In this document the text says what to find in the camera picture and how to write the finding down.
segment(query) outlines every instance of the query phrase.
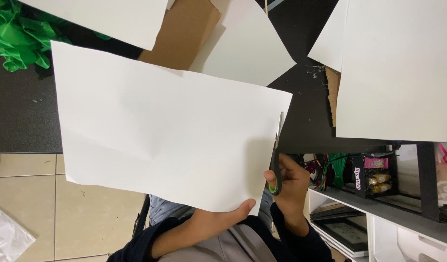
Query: table surface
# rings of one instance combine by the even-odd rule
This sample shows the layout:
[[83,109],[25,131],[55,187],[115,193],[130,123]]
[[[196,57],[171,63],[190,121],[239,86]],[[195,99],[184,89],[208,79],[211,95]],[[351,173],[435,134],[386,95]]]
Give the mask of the table surface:
[[[263,6],[263,0],[257,2]],[[281,152],[382,152],[384,145],[389,144],[384,140],[336,138],[335,128],[331,127],[326,76],[320,72],[314,77],[314,66],[321,64],[307,54],[336,2],[286,0],[269,12],[273,26],[296,62],[269,85],[293,93],[280,136]],[[141,52],[115,39],[98,39],[83,27],[71,25],[61,31],[75,45],[131,59]],[[0,152],[63,152],[52,69],[30,66],[11,73],[2,67],[3,60],[0,57]]]

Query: green ribbon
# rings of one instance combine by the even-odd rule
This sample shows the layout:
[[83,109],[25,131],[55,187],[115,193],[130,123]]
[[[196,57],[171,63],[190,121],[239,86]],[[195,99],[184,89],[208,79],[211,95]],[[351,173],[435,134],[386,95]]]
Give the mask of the green ribbon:
[[21,16],[21,3],[16,0],[0,0],[0,56],[5,57],[4,67],[10,72],[26,69],[36,63],[50,67],[45,54],[51,49],[50,40],[71,43],[56,27],[50,24],[65,20],[41,12],[42,21]]

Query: person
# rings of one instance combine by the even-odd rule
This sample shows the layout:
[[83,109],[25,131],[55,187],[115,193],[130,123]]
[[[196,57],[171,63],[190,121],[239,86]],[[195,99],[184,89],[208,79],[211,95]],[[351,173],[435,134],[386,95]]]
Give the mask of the person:
[[[249,215],[254,199],[214,213],[151,196],[151,226],[107,262],[334,262],[303,215],[309,172],[287,155],[279,161],[282,191],[272,198],[264,189],[258,216]],[[263,175],[275,187],[273,171]],[[272,220],[280,240],[272,236]]]

